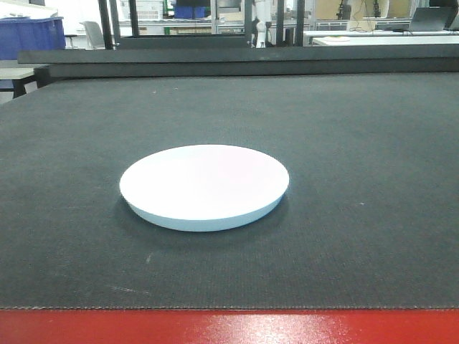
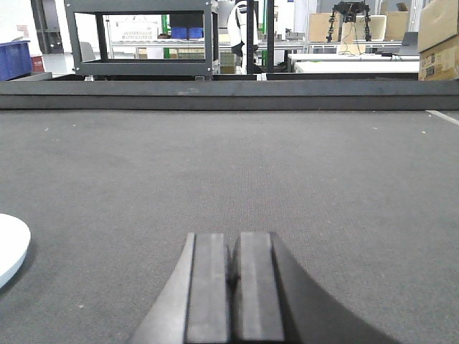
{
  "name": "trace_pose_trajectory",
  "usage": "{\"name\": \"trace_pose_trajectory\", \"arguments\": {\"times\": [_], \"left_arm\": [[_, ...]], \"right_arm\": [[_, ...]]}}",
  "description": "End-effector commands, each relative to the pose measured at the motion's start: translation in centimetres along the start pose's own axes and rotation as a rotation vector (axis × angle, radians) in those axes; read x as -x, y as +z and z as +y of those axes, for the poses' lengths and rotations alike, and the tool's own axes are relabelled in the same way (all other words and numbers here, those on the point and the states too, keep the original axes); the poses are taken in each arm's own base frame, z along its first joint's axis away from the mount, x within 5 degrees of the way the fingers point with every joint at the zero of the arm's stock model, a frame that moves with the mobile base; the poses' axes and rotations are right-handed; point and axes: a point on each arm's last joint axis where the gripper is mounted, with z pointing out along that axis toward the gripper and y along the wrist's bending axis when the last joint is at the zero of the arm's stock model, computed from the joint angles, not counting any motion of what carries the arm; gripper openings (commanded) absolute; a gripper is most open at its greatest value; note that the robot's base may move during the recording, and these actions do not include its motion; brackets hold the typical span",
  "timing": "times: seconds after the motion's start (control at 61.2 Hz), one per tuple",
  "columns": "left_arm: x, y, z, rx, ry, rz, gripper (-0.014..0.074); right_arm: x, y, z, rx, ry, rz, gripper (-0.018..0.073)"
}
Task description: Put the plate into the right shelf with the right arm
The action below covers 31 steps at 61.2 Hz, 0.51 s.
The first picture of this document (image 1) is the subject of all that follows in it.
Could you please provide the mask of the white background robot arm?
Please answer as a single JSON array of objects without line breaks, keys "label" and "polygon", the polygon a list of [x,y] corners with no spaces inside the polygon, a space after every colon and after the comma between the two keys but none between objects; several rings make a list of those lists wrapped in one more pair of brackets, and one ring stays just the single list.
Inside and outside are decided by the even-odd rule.
[{"label": "white background robot arm", "polygon": [[268,29],[271,25],[271,5],[268,0],[252,1],[252,33],[255,48],[267,47]]}]

